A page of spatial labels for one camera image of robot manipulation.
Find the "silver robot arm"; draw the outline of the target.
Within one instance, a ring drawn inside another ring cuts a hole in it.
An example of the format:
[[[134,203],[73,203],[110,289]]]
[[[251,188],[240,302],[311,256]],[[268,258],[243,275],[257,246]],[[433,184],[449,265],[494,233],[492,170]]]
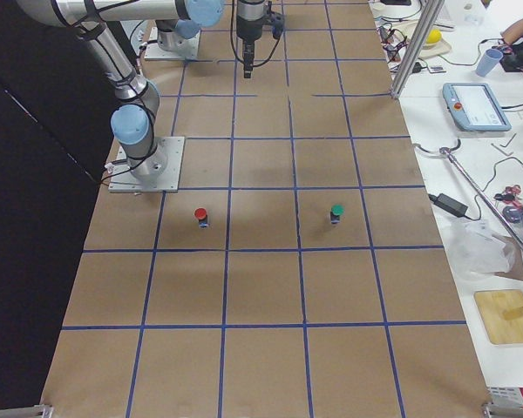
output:
[[[22,11],[48,26],[75,30],[112,84],[121,106],[111,127],[126,154],[126,173],[140,182],[166,170],[166,154],[154,134],[160,94],[138,73],[108,27],[109,22],[155,20],[170,30],[183,23],[190,29],[217,24],[222,1],[19,1]]]
[[[230,45],[234,58],[242,64],[243,77],[250,79],[254,68],[267,64],[273,57],[285,30],[285,16],[272,8],[271,1],[232,1],[230,20]],[[190,44],[200,34],[200,24],[194,20],[158,20],[157,45],[170,51],[172,45]],[[275,44],[268,57],[255,63],[255,43],[263,30],[271,30]]]

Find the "person hand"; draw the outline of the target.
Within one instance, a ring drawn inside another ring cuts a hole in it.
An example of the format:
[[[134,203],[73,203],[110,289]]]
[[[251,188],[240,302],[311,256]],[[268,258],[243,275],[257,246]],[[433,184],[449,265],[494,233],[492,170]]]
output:
[[[523,37],[523,18],[511,24],[502,34],[505,44],[512,45]]]

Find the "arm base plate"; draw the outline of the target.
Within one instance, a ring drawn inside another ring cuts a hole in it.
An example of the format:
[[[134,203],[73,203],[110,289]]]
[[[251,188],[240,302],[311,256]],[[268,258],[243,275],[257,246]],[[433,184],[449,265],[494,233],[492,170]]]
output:
[[[147,61],[195,61],[198,56],[200,33],[186,39],[178,33],[159,32],[153,26],[144,58]]]
[[[126,153],[120,146],[117,159],[123,161],[113,167],[113,177],[108,179],[109,192],[177,192],[180,185],[184,137],[156,137],[156,152],[131,172]]]

